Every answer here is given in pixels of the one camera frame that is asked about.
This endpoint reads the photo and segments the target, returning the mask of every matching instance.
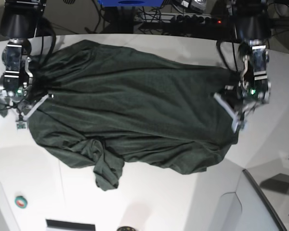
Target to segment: white table surface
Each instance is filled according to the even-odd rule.
[[[122,34],[58,36],[56,49],[83,39],[132,47],[185,64],[221,64],[215,41],[197,38]],[[5,46],[6,42],[0,42],[0,76],[4,71],[1,54]],[[38,53],[40,39],[35,38],[32,46],[33,53]],[[223,51],[232,63],[231,45],[224,44]],[[128,163],[119,188],[107,192],[96,187],[92,167],[70,169],[39,148],[28,131],[17,131],[12,113],[4,119],[0,117],[0,182],[21,231],[45,231],[45,218],[94,223],[98,231],[115,231],[125,224],[137,226],[140,231],[192,231],[190,227],[196,224],[193,230],[206,231],[219,197],[235,191],[242,168],[255,158],[288,109],[289,54],[270,51],[268,75],[272,81],[270,104],[250,117],[238,145],[229,150],[222,163],[206,173],[188,176],[144,163]],[[262,157],[260,163],[270,158]],[[19,194],[29,202],[26,209],[13,204]]]

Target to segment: dark green cloth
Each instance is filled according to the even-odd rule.
[[[35,76],[54,98],[29,120],[34,140],[70,167],[95,166],[103,190],[118,187],[125,161],[191,174],[221,162],[237,142],[212,97],[230,78],[222,68],[84,40]]]

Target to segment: small round sticker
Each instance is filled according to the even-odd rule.
[[[18,197],[15,198],[15,204],[19,208],[26,208],[27,205],[28,205],[28,202],[23,196],[18,196]]]

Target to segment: blue box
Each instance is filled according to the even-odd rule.
[[[105,7],[110,6],[152,6],[159,7],[163,0],[98,0]]]

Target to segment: gray floor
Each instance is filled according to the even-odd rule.
[[[210,12],[216,0],[208,0],[207,12]],[[3,8],[0,7],[0,20]],[[270,17],[278,17],[275,12],[274,5],[269,8]],[[94,30],[98,22],[98,14],[91,0],[76,0],[75,4],[67,5],[63,0],[49,0],[45,10],[45,15],[52,23],[66,27],[76,33],[86,34],[84,27]],[[103,23],[100,23],[97,31],[102,30]],[[68,31],[55,29],[58,35],[71,34]],[[289,32],[285,32],[274,36],[270,39],[270,49],[280,52],[289,53]]]

